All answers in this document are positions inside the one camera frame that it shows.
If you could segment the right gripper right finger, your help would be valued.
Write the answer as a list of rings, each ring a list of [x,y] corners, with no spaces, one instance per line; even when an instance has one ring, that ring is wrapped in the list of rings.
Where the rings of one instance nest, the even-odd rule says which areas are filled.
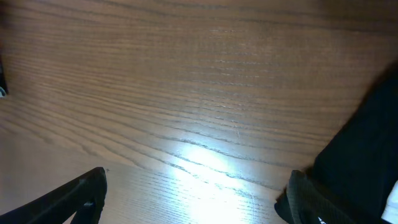
[[[354,211],[328,189],[299,170],[293,170],[274,204],[287,223],[357,223]]]

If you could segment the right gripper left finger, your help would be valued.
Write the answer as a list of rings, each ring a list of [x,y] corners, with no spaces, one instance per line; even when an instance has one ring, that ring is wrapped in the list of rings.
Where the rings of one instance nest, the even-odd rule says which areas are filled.
[[[34,201],[1,215],[1,223],[63,223],[72,217],[72,223],[97,224],[106,193],[105,170],[96,167]]]

